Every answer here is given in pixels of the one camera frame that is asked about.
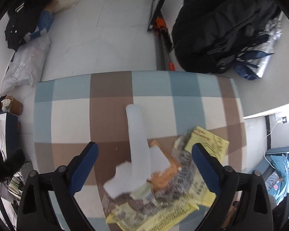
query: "black brush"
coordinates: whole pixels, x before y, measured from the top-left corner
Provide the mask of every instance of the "black brush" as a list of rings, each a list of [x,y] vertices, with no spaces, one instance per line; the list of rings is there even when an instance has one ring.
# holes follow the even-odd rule
[[[21,149],[17,149],[5,161],[3,160],[0,151],[0,182],[5,182],[7,179],[13,177],[25,163],[25,155]]]

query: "floor tile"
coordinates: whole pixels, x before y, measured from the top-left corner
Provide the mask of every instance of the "floor tile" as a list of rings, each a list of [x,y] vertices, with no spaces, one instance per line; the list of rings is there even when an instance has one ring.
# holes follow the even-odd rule
[[[153,36],[144,26],[102,28],[96,72],[101,65],[106,71],[156,70]]]
[[[18,116],[18,121],[21,123],[20,133],[33,134],[33,107],[35,87],[31,88],[30,85],[23,85],[14,88],[9,94],[16,100],[22,103],[22,114]]]
[[[65,52],[80,44],[78,33],[79,13],[76,6],[60,11],[54,15],[54,22],[47,33],[50,38],[50,52]]]
[[[95,73],[98,46],[99,39],[68,49],[65,53],[48,56],[41,80]]]
[[[18,134],[18,138],[19,146],[23,149],[26,158],[32,162],[33,168],[39,171],[34,149],[33,134]]]
[[[150,8],[135,8],[125,11],[102,11],[98,27],[147,26]]]

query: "yellow plastic bag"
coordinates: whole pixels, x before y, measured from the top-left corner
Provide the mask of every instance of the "yellow plastic bag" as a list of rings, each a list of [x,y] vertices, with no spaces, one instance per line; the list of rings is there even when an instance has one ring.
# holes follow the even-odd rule
[[[228,141],[199,126],[193,130],[184,149],[191,153],[192,147],[196,143],[201,143],[205,150],[211,156],[216,157],[219,162],[222,162],[229,146]],[[196,204],[206,207],[210,207],[215,200],[215,194],[209,191],[198,170],[195,172],[192,186],[187,195],[190,199],[195,200]]]
[[[199,207],[182,197],[168,208],[159,210],[154,216],[142,215],[134,211],[128,203],[116,206],[106,218],[106,223],[117,223],[123,231],[166,231]]]

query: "desk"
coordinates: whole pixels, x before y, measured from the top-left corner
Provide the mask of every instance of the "desk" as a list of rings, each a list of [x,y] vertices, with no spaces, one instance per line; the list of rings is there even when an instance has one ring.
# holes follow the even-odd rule
[[[246,137],[241,102],[232,79],[168,71],[87,74],[40,82],[35,92],[34,145],[40,173],[67,165],[89,141],[99,158],[75,199],[97,231],[118,230],[105,224],[103,184],[116,165],[130,161],[125,107],[141,107],[148,140],[171,151],[173,141],[201,126],[230,142],[223,164],[237,172],[246,167]],[[51,194],[55,212],[60,208]],[[206,211],[200,207],[180,223],[194,231]]]

